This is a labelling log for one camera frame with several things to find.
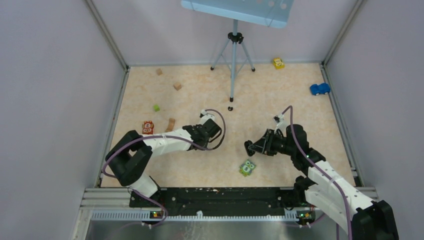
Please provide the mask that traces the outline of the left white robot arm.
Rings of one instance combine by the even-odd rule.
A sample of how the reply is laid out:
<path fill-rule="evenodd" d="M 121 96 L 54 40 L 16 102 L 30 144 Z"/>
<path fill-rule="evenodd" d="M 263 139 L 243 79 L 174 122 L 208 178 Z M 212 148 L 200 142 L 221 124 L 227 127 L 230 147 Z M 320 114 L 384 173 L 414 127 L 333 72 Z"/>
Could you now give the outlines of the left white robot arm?
<path fill-rule="evenodd" d="M 103 174 L 140 193 L 141 200 L 154 207 L 161 194 L 156 182 L 145 173 L 149 161 L 173 152 L 209 151 L 208 144 L 222 134 L 223 129 L 212 118 L 162 134 L 141 135 L 131 130 L 106 155 Z"/>

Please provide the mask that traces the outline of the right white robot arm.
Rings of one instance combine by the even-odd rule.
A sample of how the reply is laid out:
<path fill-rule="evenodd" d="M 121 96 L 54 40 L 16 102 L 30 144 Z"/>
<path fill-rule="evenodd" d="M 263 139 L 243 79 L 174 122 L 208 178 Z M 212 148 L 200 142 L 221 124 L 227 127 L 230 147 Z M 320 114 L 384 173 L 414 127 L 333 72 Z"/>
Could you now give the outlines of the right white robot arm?
<path fill-rule="evenodd" d="M 264 135 L 244 147 L 249 156 L 284 154 L 304 175 L 295 180 L 293 200 L 299 206 L 311 204 L 337 223 L 351 240 L 398 240 L 392 207 L 356 189 L 309 146 L 307 133 L 299 124 L 281 130 L 267 129 Z"/>

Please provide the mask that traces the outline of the black earbud charging case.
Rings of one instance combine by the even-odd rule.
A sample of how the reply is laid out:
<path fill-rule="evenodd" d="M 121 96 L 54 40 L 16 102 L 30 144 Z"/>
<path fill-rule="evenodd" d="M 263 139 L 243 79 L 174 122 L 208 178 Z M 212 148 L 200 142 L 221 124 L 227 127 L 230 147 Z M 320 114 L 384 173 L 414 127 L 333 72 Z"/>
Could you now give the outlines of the black earbud charging case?
<path fill-rule="evenodd" d="M 253 144 L 251 140 L 247 140 L 244 142 L 244 149 L 249 157 L 252 157 L 255 154 L 255 151 L 250 149 L 250 146 Z"/>

